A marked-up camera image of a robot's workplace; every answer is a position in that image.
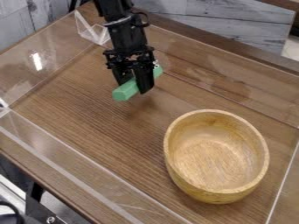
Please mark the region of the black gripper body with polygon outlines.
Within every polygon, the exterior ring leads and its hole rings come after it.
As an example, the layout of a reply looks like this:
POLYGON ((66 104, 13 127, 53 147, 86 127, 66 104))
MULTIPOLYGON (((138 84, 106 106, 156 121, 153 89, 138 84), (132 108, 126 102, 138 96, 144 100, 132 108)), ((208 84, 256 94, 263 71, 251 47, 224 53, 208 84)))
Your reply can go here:
POLYGON ((149 72, 154 67, 153 48, 148 45, 142 20, 105 22, 112 48, 104 51, 106 68, 113 72, 149 72))

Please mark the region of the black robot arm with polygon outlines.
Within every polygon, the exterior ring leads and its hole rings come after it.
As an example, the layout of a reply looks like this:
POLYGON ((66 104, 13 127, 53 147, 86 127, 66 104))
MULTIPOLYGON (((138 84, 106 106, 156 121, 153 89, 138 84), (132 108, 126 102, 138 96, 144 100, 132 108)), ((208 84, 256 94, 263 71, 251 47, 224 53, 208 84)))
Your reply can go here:
POLYGON ((104 18, 104 27, 110 37, 112 48, 102 54, 106 68, 112 70, 117 85, 130 79, 141 94, 154 86, 154 49, 148 45, 146 14, 133 11, 130 0, 90 0, 97 14, 104 18))

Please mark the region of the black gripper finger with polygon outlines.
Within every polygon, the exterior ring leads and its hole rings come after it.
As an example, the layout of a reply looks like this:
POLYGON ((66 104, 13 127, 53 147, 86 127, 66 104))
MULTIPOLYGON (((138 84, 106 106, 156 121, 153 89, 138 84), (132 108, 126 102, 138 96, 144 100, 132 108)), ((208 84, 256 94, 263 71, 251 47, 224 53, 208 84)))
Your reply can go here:
POLYGON ((112 70, 118 86, 125 84, 133 78, 129 63, 126 61, 109 61, 108 68, 112 70))
POLYGON ((150 67, 134 67, 134 82, 140 94, 146 93, 154 86, 154 73, 150 67))

